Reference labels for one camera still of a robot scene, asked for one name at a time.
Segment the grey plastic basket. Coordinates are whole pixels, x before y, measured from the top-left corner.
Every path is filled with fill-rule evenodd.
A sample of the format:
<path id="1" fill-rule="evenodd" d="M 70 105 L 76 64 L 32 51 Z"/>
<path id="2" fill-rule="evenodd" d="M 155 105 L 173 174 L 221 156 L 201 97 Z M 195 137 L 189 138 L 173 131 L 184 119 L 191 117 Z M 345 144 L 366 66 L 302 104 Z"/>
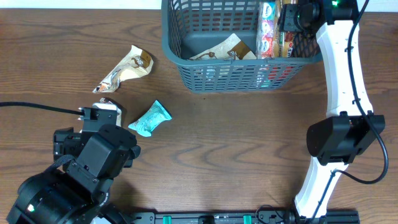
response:
<path id="1" fill-rule="evenodd" d="M 259 1 L 163 0 L 161 10 L 162 50 L 193 93 L 276 90 L 322 60 L 316 38 L 298 34 L 289 57 L 193 61 L 231 34 L 254 52 Z"/>

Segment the teal snack packet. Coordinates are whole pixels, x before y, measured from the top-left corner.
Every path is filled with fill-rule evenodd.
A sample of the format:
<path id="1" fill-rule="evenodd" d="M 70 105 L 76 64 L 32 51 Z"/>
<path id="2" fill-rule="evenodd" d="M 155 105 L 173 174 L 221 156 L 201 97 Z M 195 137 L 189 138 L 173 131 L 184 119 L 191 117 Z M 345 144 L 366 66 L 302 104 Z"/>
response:
<path id="1" fill-rule="evenodd" d="M 138 120 L 129 124 L 128 128 L 147 138 L 152 136 L 153 130 L 158 127 L 160 123 L 171 119 L 171 114 L 158 100 L 155 100 L 149 110 Z"/>

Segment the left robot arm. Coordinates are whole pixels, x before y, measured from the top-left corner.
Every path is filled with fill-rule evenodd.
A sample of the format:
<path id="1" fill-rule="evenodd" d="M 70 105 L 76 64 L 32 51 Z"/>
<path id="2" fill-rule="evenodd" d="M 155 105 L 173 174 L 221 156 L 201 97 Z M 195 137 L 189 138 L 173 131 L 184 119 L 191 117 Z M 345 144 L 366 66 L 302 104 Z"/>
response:
<path id="1" fill-rule="evenodd" d="M 109 200 L 114 179 L 141 152 L 135 135 L 115 124 L 53 135 L 54 162 L 26 179 L 8 223 L 91 223 Z"/>

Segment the multicolour tissue pack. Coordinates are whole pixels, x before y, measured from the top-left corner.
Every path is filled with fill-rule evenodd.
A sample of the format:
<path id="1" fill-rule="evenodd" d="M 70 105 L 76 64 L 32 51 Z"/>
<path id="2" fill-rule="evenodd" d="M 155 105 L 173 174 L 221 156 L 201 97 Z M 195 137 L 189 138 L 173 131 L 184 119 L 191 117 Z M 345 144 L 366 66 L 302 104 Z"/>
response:
<path id="1" fill-rule="evenodd" d="M 275 1 L 259 3 L 256 35 L 256 57 L 259 60 L 274 56 L 275 9 Z"/>

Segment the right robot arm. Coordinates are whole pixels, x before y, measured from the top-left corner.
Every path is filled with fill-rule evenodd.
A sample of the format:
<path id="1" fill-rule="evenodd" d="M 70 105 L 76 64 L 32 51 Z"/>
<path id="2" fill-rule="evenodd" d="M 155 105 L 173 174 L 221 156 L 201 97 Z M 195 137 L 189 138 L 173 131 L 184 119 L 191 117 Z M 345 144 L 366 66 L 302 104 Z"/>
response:
<path id="1" fill-rule="evenodd" d="M 326 119 L 307 130 L 310 165 L 292 207 L 284 214 L 284 223 L 348 223 L 351 216 L 326 210 L 338 179 L 345 175 L 357 183 L 371 185 L 387 174 L 389 158 L 381 137 L 385 118 L 374 114 L 359 56 L 359 22 L 365 9 L 356 1 L 300 1 L 282 6 L 281 31 L 315 36 L 328 91 Z M 382 149 L 381 174 L 373 180 L 363 180 L 347 173 L 354 158 L 373 141 L 378 141 Z"/>

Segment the beige snack bag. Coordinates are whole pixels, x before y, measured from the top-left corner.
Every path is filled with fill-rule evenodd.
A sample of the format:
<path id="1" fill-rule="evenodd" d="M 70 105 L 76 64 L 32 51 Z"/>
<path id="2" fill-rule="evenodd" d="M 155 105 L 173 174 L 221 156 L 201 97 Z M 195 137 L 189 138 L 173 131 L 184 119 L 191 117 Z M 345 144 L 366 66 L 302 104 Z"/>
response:
<path id="1" fill-rule="evenodd" d="M 128 54 L 102 79 L 93 93 L 115 92 L 121 82 L 150 74 L 153 65 L 154 61 L 148 52 L 131 45 Z"/>

